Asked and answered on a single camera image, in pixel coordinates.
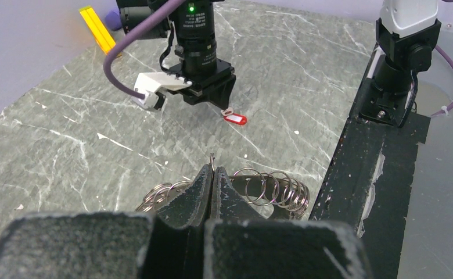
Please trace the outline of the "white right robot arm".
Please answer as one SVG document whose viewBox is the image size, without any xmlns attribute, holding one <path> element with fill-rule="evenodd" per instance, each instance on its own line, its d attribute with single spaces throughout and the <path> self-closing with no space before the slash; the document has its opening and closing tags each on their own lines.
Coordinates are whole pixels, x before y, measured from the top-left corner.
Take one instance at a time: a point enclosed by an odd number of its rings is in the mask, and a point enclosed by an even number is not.
<svg viewBox="0 0 453 279">
<path fill-rule="evenodd" d="M 186 103 L 208 102 L 221 109 L 226 121 L 247 123 L 234 113 L 229 99 L 236 82 L 233 66 L 217 58 L 212 1 L 118 1 L 125 37 L 103 64 L 107 79 L 145 109 L 160 110 L 166 92 Z M 384 1 L 376 21 L 376 45 L 358 89 L 360 118 L 401 128 L 418 93 L 418 73 L 429 70 L 441 21 L 437 1 Z M 134 88 L 112 73 L 116 56 L 137 40 L 166 38 L 164 60 L 175 52 L 179 63 L 159 72 L 139 74 Z"/>
</svg>

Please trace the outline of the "metal disc with keyrings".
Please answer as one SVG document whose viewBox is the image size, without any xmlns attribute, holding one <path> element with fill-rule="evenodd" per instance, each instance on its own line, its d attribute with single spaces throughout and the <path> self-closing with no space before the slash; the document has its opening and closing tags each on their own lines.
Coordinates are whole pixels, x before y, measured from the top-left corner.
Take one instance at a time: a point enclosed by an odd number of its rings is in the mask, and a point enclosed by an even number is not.
<svg viewBox="0 0 453 279">
<path fill-rule="evenodd" d="M 154 186 L 136 211 L 182 227 L 207 219 L 300 220 L 309 203 L 308 187 L 286 171 L 244 167 L 228 174 L 211 157 L 195 178 Z"/>
</svg>

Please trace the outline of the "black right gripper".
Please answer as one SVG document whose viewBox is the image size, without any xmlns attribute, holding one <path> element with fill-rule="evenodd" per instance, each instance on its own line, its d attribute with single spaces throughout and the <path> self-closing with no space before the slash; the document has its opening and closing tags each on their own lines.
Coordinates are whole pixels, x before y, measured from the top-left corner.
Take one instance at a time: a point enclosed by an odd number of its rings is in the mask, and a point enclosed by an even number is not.
<svg viewBox="0 0 453 279">
<path fill-rule="evenodd" d="M 185 81 L 191 81 L 192 85 L 180 90 L 170 90 L 171 94 L 180 94 L 184 102 L 189 105 L 208 102 L 226 110 L 229 108 L 229 100 L 236 82 L 235 68 L 221 59 L 216 60 L 217 68 L 212 73 L 200 75 L 184 75 L 181 64 L 170 68 L 172 74 L 183 77 Z"/>
</svg>

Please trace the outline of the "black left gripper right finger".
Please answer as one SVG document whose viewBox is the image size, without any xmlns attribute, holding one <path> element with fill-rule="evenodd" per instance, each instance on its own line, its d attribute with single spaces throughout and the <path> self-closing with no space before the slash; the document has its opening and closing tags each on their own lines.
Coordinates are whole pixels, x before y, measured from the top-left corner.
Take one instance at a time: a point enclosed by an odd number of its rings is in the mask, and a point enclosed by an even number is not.
<svg viewBox="0 0 453 279">
<path fill-rule="evenodd" d="M 208 219 L 204 278 L 370 278 L 365 248 L 340 221 Z"/>
</svg>

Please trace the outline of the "red tag key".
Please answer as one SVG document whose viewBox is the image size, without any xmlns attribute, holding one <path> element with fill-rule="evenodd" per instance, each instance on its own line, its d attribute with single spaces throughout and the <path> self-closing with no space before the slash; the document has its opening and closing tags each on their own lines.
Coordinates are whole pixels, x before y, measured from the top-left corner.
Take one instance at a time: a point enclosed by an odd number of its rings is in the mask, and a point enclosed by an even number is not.
<svg viewBox="0 0 453 279">
<path fill-rule="evenodd" d="M 225 121 L 233 123 L 233 124 L 237 124 L 240 126 L 243 126 L 248 122 L 246 116 L 235 113 L 232 108 L 222 110 L 221 115 Z"/>
</svg>

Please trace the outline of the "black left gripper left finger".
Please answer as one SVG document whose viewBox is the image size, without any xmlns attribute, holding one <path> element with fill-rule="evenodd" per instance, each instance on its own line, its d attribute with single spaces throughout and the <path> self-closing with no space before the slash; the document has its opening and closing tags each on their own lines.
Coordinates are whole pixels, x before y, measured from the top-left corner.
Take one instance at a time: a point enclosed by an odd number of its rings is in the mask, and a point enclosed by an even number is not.
<svg viewBox="0 0 453 279">
<path fill-rule="evenodd" d="M 0 278 L 202 278 L 207 164 L 151 212 L 32 213 L 0 237 Z"/>
</svg>

